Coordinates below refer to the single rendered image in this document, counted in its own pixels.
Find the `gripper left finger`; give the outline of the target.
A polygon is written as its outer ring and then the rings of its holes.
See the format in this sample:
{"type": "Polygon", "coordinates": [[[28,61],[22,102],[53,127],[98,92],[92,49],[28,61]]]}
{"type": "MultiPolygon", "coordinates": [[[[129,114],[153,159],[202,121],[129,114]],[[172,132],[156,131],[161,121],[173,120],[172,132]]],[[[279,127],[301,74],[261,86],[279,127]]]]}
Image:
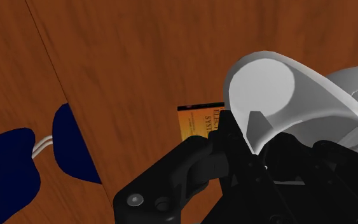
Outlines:
{"type": "Polygon", "coordinates": [[[182,224],[212,179],[223,195],[200,224],[286,224],[285,200],[229,110],[208,137],[187,138],[114,196],[116,224],[182,224]]]}

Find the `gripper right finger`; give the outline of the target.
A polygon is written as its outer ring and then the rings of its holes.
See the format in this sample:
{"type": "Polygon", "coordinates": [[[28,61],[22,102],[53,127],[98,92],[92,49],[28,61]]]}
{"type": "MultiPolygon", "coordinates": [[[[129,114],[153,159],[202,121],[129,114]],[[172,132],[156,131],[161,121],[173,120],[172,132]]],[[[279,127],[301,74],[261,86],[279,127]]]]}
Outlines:
{"type": "Polygon", "coordinates": [[[280,133],[263,148],[277,182],[303,182],[311,224],[358,224],[358,153],[331,141],[312,147],[280,133]]]}

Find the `white bowl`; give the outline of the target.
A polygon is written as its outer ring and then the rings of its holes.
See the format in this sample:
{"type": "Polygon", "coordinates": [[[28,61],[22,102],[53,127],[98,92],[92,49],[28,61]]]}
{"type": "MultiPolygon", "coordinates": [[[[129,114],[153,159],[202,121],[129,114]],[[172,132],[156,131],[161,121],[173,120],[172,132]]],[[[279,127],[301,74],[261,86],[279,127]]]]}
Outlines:
{"type": "Polygon", "coordinates": [[[281,132],[312,146],[320,140],[338,143],[358,127],[358,102],[350,94],[276,52],[254,52],[238,60],[226,75],[223,92],[225,108],[254,154],[281,132]]]}

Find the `orange book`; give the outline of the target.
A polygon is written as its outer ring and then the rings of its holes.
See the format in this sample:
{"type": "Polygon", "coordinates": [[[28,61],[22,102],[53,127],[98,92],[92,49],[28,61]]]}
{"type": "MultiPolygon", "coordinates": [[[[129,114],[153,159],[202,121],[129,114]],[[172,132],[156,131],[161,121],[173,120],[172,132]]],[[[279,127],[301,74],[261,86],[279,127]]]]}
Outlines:
{"type": "Polygon", "coordinates": [[[218,129],[219,114],[222,110],[223,102],[178,106],[177,115],[182,140],[190,136],[208,137],[209,132],[218,129]]]}

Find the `dark blue chair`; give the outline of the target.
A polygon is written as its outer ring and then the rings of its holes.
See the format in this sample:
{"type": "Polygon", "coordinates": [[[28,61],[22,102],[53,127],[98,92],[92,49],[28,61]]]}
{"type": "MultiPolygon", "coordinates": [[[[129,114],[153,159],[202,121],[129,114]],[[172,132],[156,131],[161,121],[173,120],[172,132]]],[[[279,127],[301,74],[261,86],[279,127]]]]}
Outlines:
{"type": "Polygon", "coordinates": [[[0,224],[38,194],[41,178],[33,160],[49,145],[64,173],[83,181],[101,182],[72,110],[63,104],[55,113],[51,135],[40,142],[26,127],[0,134],[0,224]]]}

